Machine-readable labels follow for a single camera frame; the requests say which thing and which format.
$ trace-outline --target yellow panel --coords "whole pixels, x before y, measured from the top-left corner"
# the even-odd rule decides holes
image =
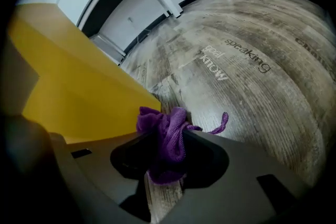
[[[159,101],[110,61],[54,4],[21,5],[8,29],[40,75],[24,115],[67,142],[135,131],[140,106]]]

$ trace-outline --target floor board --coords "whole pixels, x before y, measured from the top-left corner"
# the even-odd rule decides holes
[[[324,18],[307,0],[198,0],[121,67],[164,113],[183,106],[204,131],[226,111],[220,135],[261,147],[313,185],[336,130],[336,38]],[[181,184],[147,190],[152,222],[182,195]]]

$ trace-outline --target black slot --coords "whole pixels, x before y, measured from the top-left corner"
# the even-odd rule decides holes
[[[76,159],[76,158],[79,158],[79,157],[83,157],[83,156],[86,156],[86,155],[89,155],[91,154],[92,151],[87,149],[87,148],[84,148],[83,150],[79,150],[79,151],[74,151],[74,152],[71,152],[72,156]]]

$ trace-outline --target cloth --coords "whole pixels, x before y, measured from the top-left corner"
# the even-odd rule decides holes
[[[202,130],[201,127],[186,122],[186,115],[187,111],[179,107],[173,108],[170,115],[145,106],[140,107],[140,115],[138,115],[136,125],[137,132],[140,134],[152,132],[157,135],[158,139],[158,155],[148,170],[148,175],[155,184],[167,185],[180,180],[185,174],[185,171],[169,169],[185,159],[182,131],[183,129]],[[227,122],[228,114],[224,112],[221,125],[209,133],[222,132]]]

